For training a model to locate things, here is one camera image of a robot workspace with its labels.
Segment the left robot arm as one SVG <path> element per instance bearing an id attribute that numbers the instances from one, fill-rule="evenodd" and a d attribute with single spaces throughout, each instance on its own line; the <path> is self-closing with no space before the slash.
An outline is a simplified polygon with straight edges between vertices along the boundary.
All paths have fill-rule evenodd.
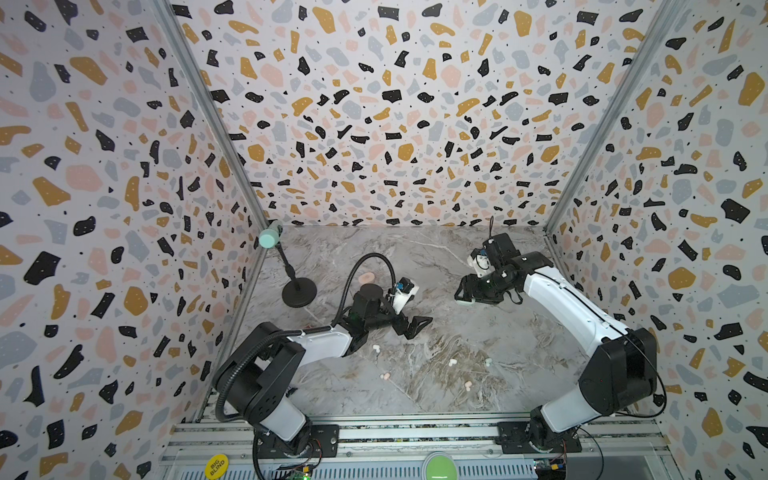
<path id="1" fill-rule="evenodd" d="M 283 330 L 270 322 L 259 324 L 214 376 L 216 419 L 243 420 L 258 433 L 270 433 L 289 454 L 302 453 L 311 441 L 312 422 L 288 399 L 296 372 L 320 360 L 356 353 L 375 330 L 391 328 L 413 339 L 433 322 L 431 317 L 408 318 L 403 313 L 418 291 L 406 277 L 387 291 L 368 283 L 332 325 Z"/>

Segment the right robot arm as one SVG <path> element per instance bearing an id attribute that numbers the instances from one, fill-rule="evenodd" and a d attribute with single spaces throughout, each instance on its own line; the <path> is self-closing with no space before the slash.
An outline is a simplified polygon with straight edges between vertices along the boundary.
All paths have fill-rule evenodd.
<path id="1" fill-rule="evenodd" d="M 487 238 L 467 258 L 473 273 L 454 294 L 466 304 L 529 300 L 558 321 L 588 357 L 575 387 L 531 411 L 526 429 L 539 449 L 596 418 L 627 407 L 665 387 L 657 371 L 657 341 L 600 310 L 540 252 L 523 253 L 508 234 Z"/>

